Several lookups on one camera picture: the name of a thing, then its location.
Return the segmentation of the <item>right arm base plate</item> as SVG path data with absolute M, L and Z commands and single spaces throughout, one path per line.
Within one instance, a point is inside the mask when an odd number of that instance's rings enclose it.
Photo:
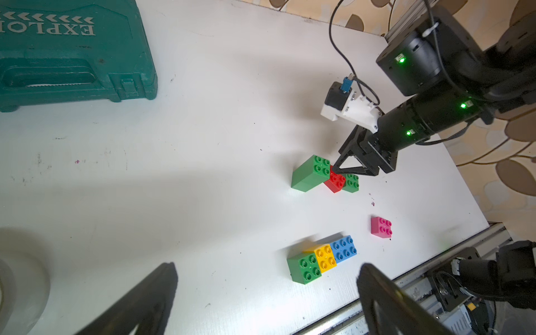
M 453 311 L 471 297 L 494 298 L 497 263 L 480 257 L 474 247 L 465 248 L 426 273 L 435 297 L 445 311 Z

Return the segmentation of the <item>red lego brick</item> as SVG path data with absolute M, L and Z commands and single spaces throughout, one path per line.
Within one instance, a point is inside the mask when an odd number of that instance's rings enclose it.
M 336 174 L 333 171 L 333 166 L 330 166 L 329 179 L 324 184 L 332 193 L 338 193 L 345 186 L 346 178 L 342 174 Z

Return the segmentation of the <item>green lego brick front row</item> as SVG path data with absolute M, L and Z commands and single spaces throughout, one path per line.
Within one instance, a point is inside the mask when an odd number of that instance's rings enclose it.
M 295 283 L 306 285 L 322 276 L 314 253 L 305 252 L 287 259 L 290 276 Z

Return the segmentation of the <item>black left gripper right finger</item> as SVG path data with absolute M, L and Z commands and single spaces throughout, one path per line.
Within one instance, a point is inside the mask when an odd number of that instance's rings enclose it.
M 364 317 L 370 334 L 451 334 L 371 263 L 357 278 Z

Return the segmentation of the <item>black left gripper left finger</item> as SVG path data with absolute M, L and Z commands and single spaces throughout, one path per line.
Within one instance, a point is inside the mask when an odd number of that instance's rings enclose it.
M 178 275 L 172 262 L 159 265 L 79 334 L 164 334 Z

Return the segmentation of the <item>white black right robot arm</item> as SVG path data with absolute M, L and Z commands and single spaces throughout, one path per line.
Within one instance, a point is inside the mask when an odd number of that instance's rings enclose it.
M 518 19 L 488 50 L 446 8 L 427 6 L 376 60 L 406 101 L 384 113 L 355 73 L 329 88 L 322 114 L 355 128 L 333 164 L 336 174 L 376 176 L 396 169 L 398 153 L 431 146 L 433 136 L 476 119 L 486 124 L 535 102 L 535 14 Z

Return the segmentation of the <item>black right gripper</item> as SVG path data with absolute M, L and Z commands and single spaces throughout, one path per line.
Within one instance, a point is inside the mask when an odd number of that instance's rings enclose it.
M 336 174 L 378 176 L 379 171 L 392 173 L 396 170 L 398 152 L 391 152 L 379 143 L 371 131 L 356 126 L 339 149 L 340 156 L 333 164 Z M 355 158 L 359 167 L 341 167 L 348 158 Z

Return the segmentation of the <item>yellow lego brick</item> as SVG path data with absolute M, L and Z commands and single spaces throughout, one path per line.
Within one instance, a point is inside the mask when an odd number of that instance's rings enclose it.
M 318 244 L 305 250 L 306 253 L 314 253 L 323 274 L 337 266 L 336 258 L 329 244 Z

